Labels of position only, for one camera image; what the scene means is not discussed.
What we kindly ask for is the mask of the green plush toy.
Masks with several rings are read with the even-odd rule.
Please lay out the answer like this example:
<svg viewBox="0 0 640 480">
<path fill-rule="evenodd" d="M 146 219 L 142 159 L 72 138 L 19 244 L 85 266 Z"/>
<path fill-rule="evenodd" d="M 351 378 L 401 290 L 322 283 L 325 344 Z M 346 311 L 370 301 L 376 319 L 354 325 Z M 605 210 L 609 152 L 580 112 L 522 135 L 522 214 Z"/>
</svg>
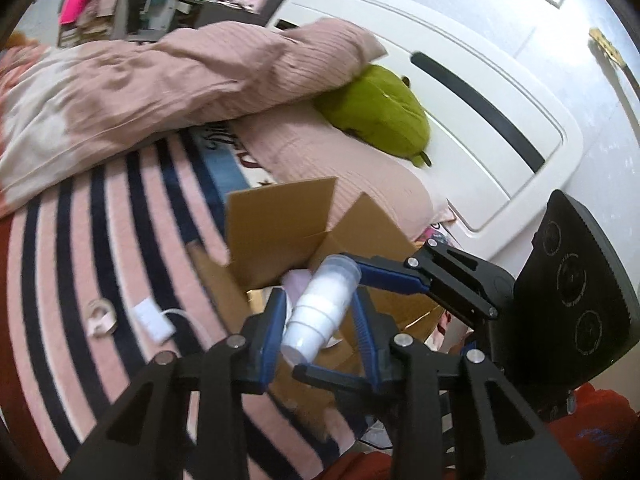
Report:
<svg viewBox="0 0 640 480">
<path fill-rule="evenodd" d="M 369 65 L 343 87 L 314 98 L 314 108 L 334 128 L 378 150 L 431 166 L 426 154 L 431 128 L 408 80 L 387 68 Z"/>
</svg>

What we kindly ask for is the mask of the black desk chair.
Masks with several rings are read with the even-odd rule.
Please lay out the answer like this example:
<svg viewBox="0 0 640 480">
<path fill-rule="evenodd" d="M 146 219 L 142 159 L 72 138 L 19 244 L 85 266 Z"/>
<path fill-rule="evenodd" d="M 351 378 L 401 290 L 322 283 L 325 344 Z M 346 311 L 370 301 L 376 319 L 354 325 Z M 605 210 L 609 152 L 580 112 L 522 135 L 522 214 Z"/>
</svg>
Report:
<svg viewBox="0 0 640 480">
<path fill-rule="evenodd" d="M 163 33 L 160 30 L 145 28 L 151 0 L 125 0 L 125 36 L 124 39 L 136 44 L 157 42 Z"/>
</svg>

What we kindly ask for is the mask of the white cosmetic bottle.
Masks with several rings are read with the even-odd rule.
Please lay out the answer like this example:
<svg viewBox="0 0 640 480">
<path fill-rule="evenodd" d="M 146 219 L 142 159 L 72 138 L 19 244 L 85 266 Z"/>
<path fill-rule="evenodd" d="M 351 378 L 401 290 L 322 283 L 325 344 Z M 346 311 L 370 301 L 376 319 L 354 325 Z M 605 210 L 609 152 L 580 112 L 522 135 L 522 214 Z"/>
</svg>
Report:
<svg viewBox="0 0 640 480">
<path fill-rule="evenodd" d="M 330 255 L 322 261 L 296 306 L 288 301 L 281 342 L 285 362 L 292 366 L 311 364 L 321 350 L 341 341 L 335 335 L 360 278 L 361 271 L 352 258 Z"/>
</svg>

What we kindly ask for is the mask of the magenta gift bag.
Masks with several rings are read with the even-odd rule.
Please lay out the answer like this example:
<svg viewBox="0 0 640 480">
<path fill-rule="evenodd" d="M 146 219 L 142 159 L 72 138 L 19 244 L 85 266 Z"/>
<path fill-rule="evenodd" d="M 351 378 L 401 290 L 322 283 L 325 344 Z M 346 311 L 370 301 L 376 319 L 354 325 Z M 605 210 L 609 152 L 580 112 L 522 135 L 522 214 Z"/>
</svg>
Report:
<svg viewBox="0 0 640 480">
<path fill-rule="evenodd" d="M 61 25 L 72 24 L 78 19 L 88 2 L 89 0 L 65 0 L 58 22 Z"/>
</svg>

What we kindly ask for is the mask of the yellow white shelf unit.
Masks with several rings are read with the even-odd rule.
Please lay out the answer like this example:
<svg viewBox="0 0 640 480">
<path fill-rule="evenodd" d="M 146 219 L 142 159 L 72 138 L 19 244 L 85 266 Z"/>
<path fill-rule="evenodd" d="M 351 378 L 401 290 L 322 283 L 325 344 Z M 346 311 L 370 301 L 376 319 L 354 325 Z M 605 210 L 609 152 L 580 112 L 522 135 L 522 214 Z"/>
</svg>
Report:
<svg viewBox="0 0 640 480">
<path fill-rule="evenodd" d="M 125 0 L 89 0 L 85 9 L 72 24 L 58 28 L 58 42 L 61 48 L 78 46 L 93 40 L 124 39 Z"/>
</svg>

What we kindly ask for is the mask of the lilac rectangular box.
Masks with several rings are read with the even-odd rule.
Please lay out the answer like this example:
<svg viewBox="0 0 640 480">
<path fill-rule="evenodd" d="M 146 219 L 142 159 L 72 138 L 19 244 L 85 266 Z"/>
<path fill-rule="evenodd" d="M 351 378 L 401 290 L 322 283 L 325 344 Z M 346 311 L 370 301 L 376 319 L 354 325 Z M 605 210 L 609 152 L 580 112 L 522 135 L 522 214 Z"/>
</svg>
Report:
<svg viewBox="0 0 640 480">
<path fill-rule="evenodd" d="M 288 296 L 288 301 L 295 307 L 312 279 L 311 270 L 294 269 L 286 272 L 281 278 L 281 286 Z"/>
</svg>

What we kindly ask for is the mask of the pink ribbed pillow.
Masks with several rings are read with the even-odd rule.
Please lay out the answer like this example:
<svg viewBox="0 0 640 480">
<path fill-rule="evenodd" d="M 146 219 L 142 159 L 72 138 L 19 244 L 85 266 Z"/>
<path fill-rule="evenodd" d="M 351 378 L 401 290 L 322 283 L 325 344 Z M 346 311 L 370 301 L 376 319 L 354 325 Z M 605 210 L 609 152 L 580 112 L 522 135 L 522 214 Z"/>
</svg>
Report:
<svg viewBox="0 0 640 480">
<path fill-rule="evenodd" d="M 308 102 L 232 120 L 231 130 L 279 183 L 334 178 L 329 226 L 361 194 L 369 195 L 409 240 L 434 223 L 454 220 L 425 167 L 387 155 L 332 127 Z"/>
</svg>

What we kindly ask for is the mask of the brown cardboard box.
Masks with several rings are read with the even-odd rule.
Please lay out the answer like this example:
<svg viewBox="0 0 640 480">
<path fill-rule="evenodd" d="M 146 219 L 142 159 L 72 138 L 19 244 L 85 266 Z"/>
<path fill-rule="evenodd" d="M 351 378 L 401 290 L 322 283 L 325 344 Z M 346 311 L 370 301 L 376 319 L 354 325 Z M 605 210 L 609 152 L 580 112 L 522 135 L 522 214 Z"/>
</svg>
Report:
<svg viewBox="0 0 640 480">
<path fill-rule="evenodd" d="M 277 285 L 291 270 L 314 271 L 329 255 L 348 252 L 360 257 L 380 256 L 402 261 L 416 251 L 396 223 L 372 198 L 361 193 L 340 221 L 329 226 L 336 179 L 269 185 L 231 194 L 227 208 L 229 263 L 221 266 L 209 258 L 195 240 L 186 251 L 195 272 L 214 304 L 228 333 L 239 333 L 253 314 L 247 292 Z M 439 323 L 444 310 L 421 295 L 369 292 L 378 309 L 391 315 L 399 330 L 423 342 Z M 358 375 L 359 362 L 354 322 L 347 315 L 338 336 L 337 350 L 323 350 L 320 365 Z M 291 367 L 280 359 L 268 393 L 320 440 L 333 427 L 346 427 L 338 416 L 333 396 L 296 382 Z"/>
</svg>

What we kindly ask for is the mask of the pink grey patchwork duvet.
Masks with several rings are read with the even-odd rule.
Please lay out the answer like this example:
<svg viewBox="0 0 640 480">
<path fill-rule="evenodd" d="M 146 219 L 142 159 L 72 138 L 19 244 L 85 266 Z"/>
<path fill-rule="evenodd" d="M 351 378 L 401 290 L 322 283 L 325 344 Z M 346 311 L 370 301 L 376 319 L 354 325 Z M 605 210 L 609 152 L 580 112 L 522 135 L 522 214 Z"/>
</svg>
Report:
<svg viewBox="0 0 640 480">
<path fill-rule="evenodd" d="M 28 44 L 1 55 L 1 211 L 155 133 L 239 118 L 355 79 L 385 50 L 339 18 L 182 28 L 154 44 Z"/>
</svg>

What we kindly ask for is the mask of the white bed headboard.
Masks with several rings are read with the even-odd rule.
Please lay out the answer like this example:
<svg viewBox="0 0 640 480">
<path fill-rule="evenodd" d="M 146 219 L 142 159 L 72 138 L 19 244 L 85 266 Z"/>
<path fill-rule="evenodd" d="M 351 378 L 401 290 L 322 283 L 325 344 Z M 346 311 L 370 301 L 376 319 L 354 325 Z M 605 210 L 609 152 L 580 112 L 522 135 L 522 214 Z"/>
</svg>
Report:
<svg viewBox="0 0 640 480">
<path fill-rule="evenodd" d="M 466 252 L 498 255 L 574 174 L 582 132 L 572 114 L 476 32 L 411 0 L 283 0 L 267 26 L 319 18 L 370 30 L 386 50 L 378 64 L 408 78 L 432 129 L 427 171 Z"/>
</svg>

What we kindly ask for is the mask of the brown plush bear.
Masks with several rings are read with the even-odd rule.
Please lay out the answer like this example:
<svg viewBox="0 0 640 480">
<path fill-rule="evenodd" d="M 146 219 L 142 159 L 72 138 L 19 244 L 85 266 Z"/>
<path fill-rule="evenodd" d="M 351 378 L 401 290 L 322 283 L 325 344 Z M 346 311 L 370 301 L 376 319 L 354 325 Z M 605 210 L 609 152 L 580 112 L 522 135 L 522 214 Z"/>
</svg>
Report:
<svg viewBox="0 0 640 480">
<path fill-rule="evenodd" d="M 8 50 L 15 47 L 25 47 L 29 45 L 29 39 L 25 36 L 24 32 L 12 32 L 11 36 L 6 40 L 6 43 L 2 47 L 3 50 Z"/>
</svg>

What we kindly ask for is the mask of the striped plush bed blanket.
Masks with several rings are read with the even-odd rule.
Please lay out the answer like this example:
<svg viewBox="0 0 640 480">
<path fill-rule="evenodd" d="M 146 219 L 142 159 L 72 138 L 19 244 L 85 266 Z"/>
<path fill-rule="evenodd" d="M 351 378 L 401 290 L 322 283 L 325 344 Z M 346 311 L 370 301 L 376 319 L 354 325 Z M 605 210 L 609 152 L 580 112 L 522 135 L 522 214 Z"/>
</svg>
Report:
<svg viewBox="0 0 640 480">
<path fill-rule="evenodd" d="M 1 407 L 11 438 L 50 479 L 157 349 L 131 309 L 151 297 L 224 332 L 186 244 L 226 262 L 233 192 L 280 185 L 234 136 L 183 130 L 72 177 L 1 222 Z M 91 338 L 86 309 L 111 301 L 114 334 Z M 167 348 L 204 344 L 184 318 Z"/>
</svg>

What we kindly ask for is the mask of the white tape dispenser roll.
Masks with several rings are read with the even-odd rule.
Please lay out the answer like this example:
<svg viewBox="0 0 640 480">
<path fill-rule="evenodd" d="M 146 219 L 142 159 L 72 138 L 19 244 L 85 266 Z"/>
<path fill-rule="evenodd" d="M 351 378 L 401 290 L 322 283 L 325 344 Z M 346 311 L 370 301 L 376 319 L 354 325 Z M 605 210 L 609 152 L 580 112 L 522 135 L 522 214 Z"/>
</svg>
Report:
<svg viewBox="0 0 640 480">
<path fill-rule="evenodd" d="M 117 328 L 117 315 L 111 301 L 92 300 L 86 309 L 86 333 L 91 338 L 111 336 Z"/>
</svg>

